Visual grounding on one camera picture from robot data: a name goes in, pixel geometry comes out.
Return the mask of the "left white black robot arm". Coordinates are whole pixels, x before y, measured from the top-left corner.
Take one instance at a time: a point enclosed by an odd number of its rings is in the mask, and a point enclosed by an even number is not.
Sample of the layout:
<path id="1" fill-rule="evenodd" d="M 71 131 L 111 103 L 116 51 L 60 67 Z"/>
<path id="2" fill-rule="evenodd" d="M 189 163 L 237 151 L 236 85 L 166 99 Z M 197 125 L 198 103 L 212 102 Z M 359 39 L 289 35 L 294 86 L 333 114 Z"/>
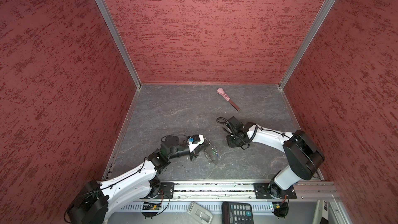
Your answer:
<path id="1" fill-rule="evenodd" d="M 160 148 L 146 156 L 136 168 L 113 179 L 86 183 L 64 212 L 67 224 L 105 224 L 126 204 L 161 193 L 158 176 L 171 159 L 187 156 L 193 161 L 210 142 L 201 134 L 167 135 Z"/>

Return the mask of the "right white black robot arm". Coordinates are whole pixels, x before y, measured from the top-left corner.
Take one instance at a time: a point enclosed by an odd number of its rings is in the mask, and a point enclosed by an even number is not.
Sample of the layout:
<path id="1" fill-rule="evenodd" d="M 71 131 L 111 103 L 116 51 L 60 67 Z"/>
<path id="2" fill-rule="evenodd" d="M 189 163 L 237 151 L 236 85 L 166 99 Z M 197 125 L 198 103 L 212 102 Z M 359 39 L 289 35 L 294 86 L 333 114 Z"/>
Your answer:
<path id="1" fill-rule="evenodd" d="M 302 130 L 293 133 L 267 129 L 249 122 L 243 124 L 230 119 L 223 124 L 230 148 L 250 147 L 252 143 L 263 144 L 283 152 L 288 165 L 279 171 L 269 182 L 268 194 L 274 199 L 281 199 L 289 189 L 301 180 L 311 180 L 325 161 L 321 149 Z"/>

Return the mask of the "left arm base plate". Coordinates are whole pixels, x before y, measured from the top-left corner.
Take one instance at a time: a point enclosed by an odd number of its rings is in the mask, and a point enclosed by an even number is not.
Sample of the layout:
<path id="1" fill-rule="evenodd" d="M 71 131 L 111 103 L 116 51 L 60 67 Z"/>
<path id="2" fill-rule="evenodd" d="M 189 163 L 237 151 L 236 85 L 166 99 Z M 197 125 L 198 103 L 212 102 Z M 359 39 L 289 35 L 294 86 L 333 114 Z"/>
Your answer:
<path id="1" fill-rule="evenodd" d="M 175 183 L 162 182 L 151 186 L 151 191 L 146 197 L 147 199 L 162 199 L 164 197 L 173 198 Z"/>

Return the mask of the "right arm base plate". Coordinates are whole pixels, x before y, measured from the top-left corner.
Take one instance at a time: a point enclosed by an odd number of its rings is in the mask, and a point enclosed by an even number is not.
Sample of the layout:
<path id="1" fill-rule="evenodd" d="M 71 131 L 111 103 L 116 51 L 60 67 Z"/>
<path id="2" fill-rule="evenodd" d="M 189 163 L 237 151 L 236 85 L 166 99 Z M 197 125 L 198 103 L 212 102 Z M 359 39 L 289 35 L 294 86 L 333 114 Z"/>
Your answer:
<path id="1" fill-rule="evenodd" d="M 293 185 L 286 190 L 279 188 L 275 183 L 272 183 L 271 186 L 269 183 L 253 183 L 253 187 L 256 199 L 258 200 L 297 199 Z"/>

